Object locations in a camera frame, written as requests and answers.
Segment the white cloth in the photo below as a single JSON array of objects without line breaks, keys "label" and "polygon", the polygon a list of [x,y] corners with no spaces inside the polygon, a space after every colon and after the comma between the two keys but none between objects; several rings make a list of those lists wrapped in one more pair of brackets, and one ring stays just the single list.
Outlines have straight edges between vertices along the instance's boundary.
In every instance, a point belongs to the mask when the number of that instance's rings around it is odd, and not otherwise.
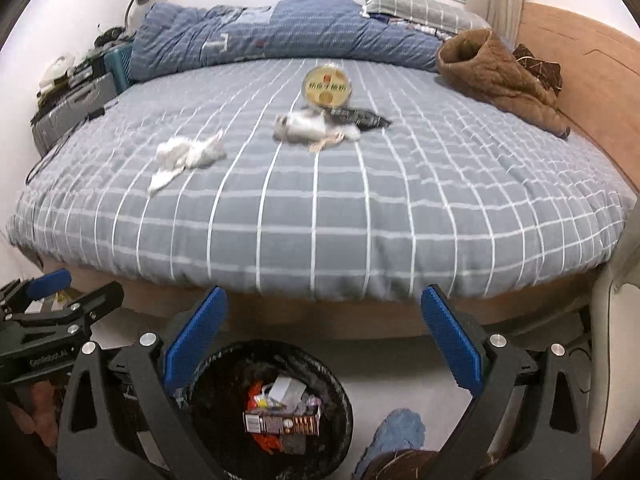
[{"label": "white cloth", "polygon": [[273,125],[273,137],[281,142],[338,144],[342,139],[359,140],[362,134],[354,124],[333,126],[315,109],[281,114]]},{"label": "white cloth", "polygon": [[209,140],[191,140],[186,137],[172,137],[162,142],[156,150],[158,171],[151,177],[149,194],[160,191],[184,170],[192,170],[211,164],[226,153],[222,146],[223,131],[220,130]]}]

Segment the metal screw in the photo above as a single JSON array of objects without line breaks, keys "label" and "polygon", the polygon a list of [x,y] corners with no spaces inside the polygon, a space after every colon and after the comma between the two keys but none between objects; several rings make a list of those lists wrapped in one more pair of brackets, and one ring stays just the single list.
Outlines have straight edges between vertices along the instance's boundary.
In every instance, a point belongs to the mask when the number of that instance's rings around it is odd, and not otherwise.
[{"label": "metal screw", "polygon": [[156,336],[156,334],[154,334],[153,332],[147,332],[140,336],[140,344],[142,346],[151,346],[156,342],[156,340],[158,340],[158,336]]},{"label": "metal screw", "polygon": [[86,343],[84,343],[82,345],[82,353],[89,355],[94,353],[95,350],[95,343],[93,341],[87,341]]},{"label": "metal screw", "polygon": [[562,346],[560,343],[553,343],[551,345],[551,351],[558,357],[562,357],[564,355],[564,346]]},{"label": "metal screw", "polygon": [[489,338],[489,342],[492,345],[494,345],[495,347],[498,347],[498,348],[503,348],[503,347],[507,346],[507,339],[505,338],[505,336],[503,336],[501,334],[493,334]]}]

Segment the gray striped pillowcase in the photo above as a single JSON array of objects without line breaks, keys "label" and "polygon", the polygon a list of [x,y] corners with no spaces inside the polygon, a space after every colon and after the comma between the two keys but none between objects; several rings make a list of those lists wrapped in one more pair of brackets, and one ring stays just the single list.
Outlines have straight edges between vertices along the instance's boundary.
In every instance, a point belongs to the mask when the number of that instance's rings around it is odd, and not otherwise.
[{"label": "gray striped pillowcase", "polygon": [[452,34],[470,28],[490,28],[477,14],[438,0],[367,0],[363,9],[367,14],[390,14]]}]

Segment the trash can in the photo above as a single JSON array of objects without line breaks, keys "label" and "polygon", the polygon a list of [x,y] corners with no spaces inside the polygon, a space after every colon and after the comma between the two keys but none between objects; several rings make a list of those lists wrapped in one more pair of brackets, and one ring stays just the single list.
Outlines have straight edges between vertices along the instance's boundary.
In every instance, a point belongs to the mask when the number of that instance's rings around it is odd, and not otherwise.
[{"label": "trash can", "polygon": [[[279,374],[300,380],[322,399],[319,435],[306,436],[304,454],[270,454],[247,433],[244,410],[255,381]],[[336,377],[297,346],[237,342],[210,357],[185,392],[185,409],[218,465],[239,480],[321,480],[345,459],[353,434],[351,403]]]}]

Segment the round tin can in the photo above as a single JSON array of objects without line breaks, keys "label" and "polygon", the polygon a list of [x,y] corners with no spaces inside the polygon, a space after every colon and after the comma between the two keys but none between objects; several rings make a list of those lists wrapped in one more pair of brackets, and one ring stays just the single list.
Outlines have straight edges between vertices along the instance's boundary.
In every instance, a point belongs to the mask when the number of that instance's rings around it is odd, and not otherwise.
[{"label": "round tin can", "polygon": [[318,66],[306,74],[302,93],[311,104],[339,107],[349,100],[351,81],[337,66]]}]

